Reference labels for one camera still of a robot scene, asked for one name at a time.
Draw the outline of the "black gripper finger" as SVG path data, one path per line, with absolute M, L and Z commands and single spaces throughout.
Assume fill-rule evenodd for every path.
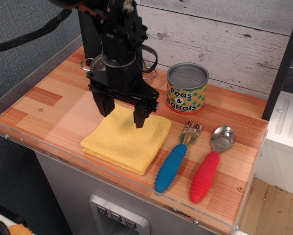
M 92 95 L 96 106 L 103 117 L 107 117 L 115 108 L 114 98 L 109 94 L 102 94 L 95 90 Z
M 147 107 L 146 105 L 143 105 L 143 104 L 135 105 L 134 123 L 136 128 L 143 127 L 145 119 L 149 117 L 151 112 L 152 112 L 152 109 L 150 107 Z

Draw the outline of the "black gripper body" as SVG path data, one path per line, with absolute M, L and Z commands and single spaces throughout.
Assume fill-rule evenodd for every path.
M 156 112 L 159 106 L 159 93 L 143 80 L 144 60 L 138 58 L 128 67 L 110 68 L 105 71 L 91 70 L 87 72 L 90 79 L 90 90 L 109 94 L 114 99 L 129 104 L 143 104 Z

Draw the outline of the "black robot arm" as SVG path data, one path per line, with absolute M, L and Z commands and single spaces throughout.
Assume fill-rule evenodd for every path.
M 148 85 L 144 73 L 151 73 L 157 61 L 145 66 L 143 50 L 157 55 L 144 45 L 147 26 L 137 14 L 134 0 L 53 0 L 52 4 L 64 9 L 77 9 L 91 17 L 98 33 L 105 70 L 87 72 L 89 88 L 101 115 L 106 117 L 115 108 L 115 100 L 132 104 L 134 122 L 143 127 L 150 113 L 158 109 L 159 93 Z

